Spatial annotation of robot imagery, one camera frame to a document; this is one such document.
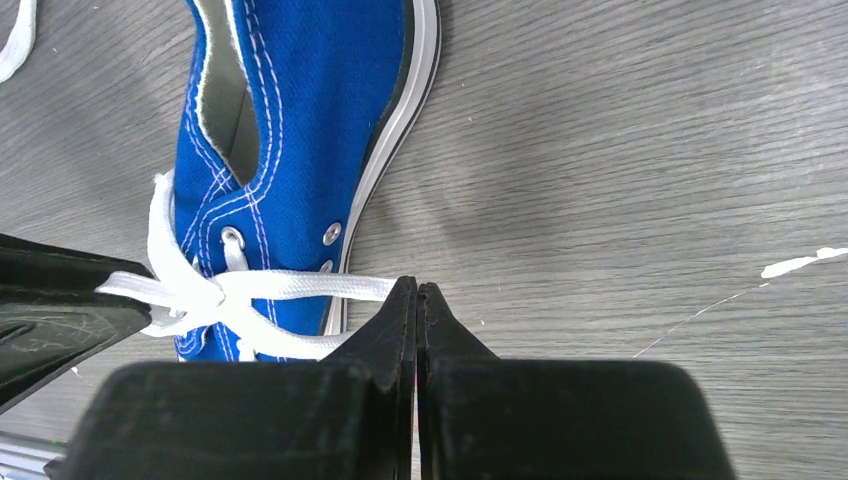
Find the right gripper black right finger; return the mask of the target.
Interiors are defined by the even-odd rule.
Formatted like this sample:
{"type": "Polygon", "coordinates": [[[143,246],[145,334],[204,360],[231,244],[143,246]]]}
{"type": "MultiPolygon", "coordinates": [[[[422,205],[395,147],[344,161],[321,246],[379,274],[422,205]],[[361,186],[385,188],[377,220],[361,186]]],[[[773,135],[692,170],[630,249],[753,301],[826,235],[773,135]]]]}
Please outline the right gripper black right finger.
{"type": "Polygon", "coordinates": [[[417,294],[425,479],[732,479],[701,389],[683,369],[634,360],[502,359],[417,294]]]}

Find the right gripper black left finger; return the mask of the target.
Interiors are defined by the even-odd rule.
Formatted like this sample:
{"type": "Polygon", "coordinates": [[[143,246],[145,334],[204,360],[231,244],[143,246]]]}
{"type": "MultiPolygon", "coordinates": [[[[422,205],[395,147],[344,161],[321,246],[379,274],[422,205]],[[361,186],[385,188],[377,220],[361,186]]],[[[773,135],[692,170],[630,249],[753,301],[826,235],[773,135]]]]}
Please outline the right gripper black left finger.
{"type": "Polygon", "coordinates": [[[147,362],[112,374],[62,479],[407,479],[417,284],[318,362],[147,362]]]}

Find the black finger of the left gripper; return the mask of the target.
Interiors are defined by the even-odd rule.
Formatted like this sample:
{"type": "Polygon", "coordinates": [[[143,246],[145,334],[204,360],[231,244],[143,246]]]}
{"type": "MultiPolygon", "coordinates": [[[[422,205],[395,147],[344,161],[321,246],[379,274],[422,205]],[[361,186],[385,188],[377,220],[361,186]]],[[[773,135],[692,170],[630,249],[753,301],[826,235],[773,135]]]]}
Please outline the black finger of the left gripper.
{"type": "Polygon", "coordinates": [[[143,265],[1,237],[1,409],[8,411],[78,363],[140,332],[147,304],[96,289],[143,265]]]}

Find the blue sneaker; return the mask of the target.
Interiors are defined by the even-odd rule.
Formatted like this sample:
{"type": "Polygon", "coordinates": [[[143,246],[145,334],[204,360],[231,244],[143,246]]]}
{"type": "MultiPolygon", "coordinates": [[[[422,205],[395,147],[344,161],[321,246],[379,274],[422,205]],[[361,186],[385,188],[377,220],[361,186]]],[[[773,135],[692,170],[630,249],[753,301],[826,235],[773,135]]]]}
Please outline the blue sneaker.
{"type": "Polygon", "coordinates": [[[1,51],[1,82],[8,81],[24,65],[37,35],[37,0],[21,0],[15,23],[1,51]]]}
{"type": "Polygon", "coordinates": [[[151,308],[183,361],[301,361],[348,339],[362,213],[435,78],[435,1],[192,1],[174,167],[155,178],[150,276],[102,294],[151,308]]]}

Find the aluminium frame rail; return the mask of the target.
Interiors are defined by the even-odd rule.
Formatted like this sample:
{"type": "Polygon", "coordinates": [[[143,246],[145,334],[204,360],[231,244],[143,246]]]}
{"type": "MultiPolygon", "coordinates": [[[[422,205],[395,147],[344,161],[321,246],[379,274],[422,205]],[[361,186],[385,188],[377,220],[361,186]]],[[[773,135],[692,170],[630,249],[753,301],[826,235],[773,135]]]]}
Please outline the aluminium frame rail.
{"type": "Polygon", "coordinates": [[[1,432],[1,478],[56,479],[66,450],[64,442],[1,432]]]}

